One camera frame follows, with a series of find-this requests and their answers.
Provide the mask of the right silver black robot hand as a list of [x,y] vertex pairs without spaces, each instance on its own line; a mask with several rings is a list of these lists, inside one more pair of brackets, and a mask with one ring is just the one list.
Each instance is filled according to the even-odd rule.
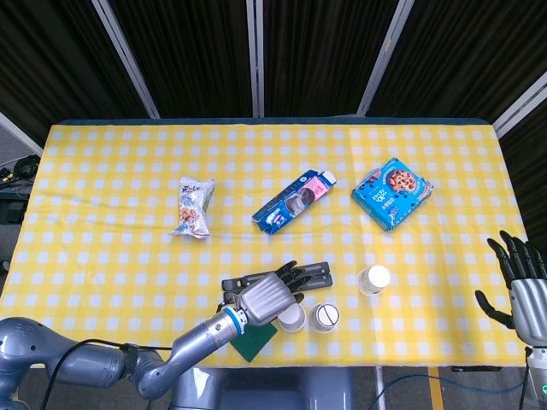
[[514,330],[518,338],[534,348],[546,346],[546,258],[531,243],[500,231],[504,244],[489,238],[509,292],[511,312],[495,309],[484,292],[476,290],[475,299],[490,319]]

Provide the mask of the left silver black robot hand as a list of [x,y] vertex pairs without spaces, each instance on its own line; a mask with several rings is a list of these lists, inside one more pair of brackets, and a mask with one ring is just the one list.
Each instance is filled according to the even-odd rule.
[[234,297],[235,308],[244,312],[248,325],[270,323],[292,304],[303,299],[303,294],[297,291],[312,276],[304,276],[302,269],[296,269],[296,264],[296,261],[286,263]]

